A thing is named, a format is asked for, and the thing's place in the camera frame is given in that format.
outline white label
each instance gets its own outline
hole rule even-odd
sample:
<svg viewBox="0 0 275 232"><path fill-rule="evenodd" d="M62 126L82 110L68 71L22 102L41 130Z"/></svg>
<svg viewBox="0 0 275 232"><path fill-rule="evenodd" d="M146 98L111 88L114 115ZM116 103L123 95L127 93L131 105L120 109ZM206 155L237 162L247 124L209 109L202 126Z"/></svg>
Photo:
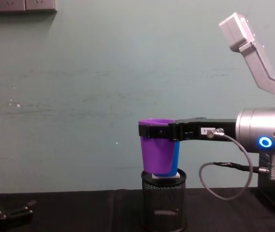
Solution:
<svg viewBox="0 0 275 232"><path fill-rule="evenodd" d="M206 128L206 127L202 127L201 128L201 134L206 135L207 131L211 131L211 130L215 130L216 128Z"/></svg>

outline black table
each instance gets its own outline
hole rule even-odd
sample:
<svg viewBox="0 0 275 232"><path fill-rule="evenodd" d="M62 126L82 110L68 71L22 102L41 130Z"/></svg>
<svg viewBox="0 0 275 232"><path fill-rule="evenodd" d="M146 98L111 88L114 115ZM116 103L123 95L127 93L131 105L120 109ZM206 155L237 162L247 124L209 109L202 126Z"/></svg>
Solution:
<svg viewBox="0 0 275 232"><path fill-rule="evenodd" d="M218 188L232 195L238 188ZM275 211L261 203L255 188L225 202L201 188L186 190L186 232L275 232ZM12 232L143 232L141 190L0 194L6 207L37 201L30 225Z"/></svg>

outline electrical outlet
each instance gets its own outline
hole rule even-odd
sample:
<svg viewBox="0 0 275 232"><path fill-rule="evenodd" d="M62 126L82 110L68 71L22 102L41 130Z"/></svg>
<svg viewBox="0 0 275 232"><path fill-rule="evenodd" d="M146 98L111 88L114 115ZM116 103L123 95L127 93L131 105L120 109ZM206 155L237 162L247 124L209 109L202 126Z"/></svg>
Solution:
<svg viewBox="0 0 275 232"><path fill-rule="evenodd" d="M26 0L27 11L56 11L55 0Z"/></svg>
<svg viewBox="0 0 275 232"><path fill-rule="evenodd" d="M25 0L0 0L0 12L14 12L25 10Z"/></svg>

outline mesh cylinder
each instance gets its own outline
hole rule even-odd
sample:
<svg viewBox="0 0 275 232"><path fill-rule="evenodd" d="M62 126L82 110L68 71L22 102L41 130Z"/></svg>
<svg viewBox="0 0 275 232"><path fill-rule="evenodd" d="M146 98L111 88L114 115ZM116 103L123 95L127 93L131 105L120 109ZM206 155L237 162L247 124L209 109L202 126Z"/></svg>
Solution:
<svg viewBox="0 0 275 232"><path fill-rule="evenodd" d="M180 232L187 226L184 201L186 174L178 169L180 178L153 179L142 172L142 225L151 232Z"/></svg>

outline blue led ring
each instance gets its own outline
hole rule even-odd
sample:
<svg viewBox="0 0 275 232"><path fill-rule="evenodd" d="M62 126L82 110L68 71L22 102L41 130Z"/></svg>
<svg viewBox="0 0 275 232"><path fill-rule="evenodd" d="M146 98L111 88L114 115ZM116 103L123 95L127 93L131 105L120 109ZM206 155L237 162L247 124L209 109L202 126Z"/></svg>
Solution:
<svg viewBox="0 0 275 232"><path fill-rule="evenodd" d="M259 144L262 147L268 148L268 147L271 147L273 145L273 142L272 142L272 140L270 138L262 137L259 140Z"/></svg>

